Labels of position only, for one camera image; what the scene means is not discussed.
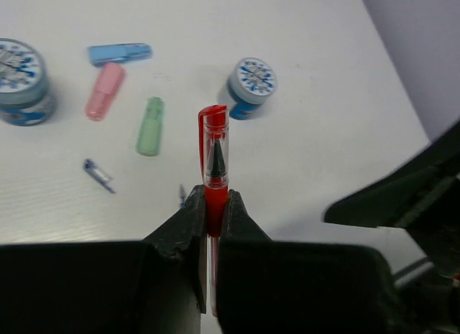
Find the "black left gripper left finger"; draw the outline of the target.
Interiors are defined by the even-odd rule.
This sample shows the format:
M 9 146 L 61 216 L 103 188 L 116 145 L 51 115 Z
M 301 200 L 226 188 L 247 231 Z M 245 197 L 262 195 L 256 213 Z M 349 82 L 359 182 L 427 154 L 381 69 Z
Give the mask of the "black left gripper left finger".
M 138 241 L 1 247 L 3 333 L 199 333 L 204 189 Z

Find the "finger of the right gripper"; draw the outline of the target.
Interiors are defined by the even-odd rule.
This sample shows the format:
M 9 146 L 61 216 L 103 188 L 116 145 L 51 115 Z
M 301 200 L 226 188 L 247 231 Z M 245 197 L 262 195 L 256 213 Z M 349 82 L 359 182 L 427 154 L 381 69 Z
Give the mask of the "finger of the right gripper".
M 326 223 L 405 230 L 442 275 L 459 273 L 459 124 L 392 174 L 330 205 Z

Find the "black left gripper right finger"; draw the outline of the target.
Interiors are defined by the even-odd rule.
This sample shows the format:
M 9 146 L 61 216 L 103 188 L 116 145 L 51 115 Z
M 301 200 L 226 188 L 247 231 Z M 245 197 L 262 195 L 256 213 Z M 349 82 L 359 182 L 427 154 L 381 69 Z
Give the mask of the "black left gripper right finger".
M 400 282 L 367 246 L 273 241 L 236 191 L 218 257 L 223 333 L 429 333 L 446 321 L 430 271 Z

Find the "blue pen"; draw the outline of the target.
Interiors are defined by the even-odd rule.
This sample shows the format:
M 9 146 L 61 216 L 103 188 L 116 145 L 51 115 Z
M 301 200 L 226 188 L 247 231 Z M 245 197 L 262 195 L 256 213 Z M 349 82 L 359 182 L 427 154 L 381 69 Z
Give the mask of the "blue pen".
M 185 191 L 185 188 L 182 184 L 179 186 L 179 200 L 180 200 L 180 207 L 182 208 L 185 205 L 186 199 L 188 195 Z

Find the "blue pen cap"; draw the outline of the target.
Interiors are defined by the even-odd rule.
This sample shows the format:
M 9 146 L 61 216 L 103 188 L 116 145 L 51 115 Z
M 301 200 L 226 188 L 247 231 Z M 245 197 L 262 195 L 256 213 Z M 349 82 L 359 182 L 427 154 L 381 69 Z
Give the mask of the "blue pen cap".
M 83 171 L 111 194 L 116 193 L 110 185 L 113 177 L 104 172 L 92 159 L 84 160 Z

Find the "red pen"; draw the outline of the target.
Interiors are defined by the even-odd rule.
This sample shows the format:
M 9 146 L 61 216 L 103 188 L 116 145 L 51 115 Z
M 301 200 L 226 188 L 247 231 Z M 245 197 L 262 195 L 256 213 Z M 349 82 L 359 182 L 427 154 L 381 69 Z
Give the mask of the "red pen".
M 229 110 L 225 105 L 208 106 L 198 113 L 199 156 L 206 201 L 206 230 L 209 237 L 210 302 L 217 316 L 216 283 L 219 239 L 229 192 Z

